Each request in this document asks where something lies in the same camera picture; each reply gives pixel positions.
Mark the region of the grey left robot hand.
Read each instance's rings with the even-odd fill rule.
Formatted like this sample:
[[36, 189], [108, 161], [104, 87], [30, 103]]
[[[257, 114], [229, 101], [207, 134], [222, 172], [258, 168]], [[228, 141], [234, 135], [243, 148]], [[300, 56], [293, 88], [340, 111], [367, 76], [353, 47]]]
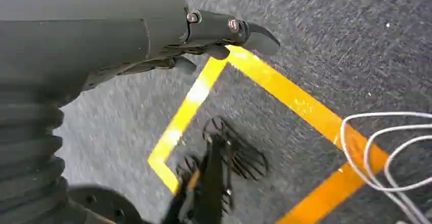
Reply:
[[114, 76], [228, 45], [274, 54], [266, 28], [186, 0], [1, 0], [1, 98], [63, 106]]

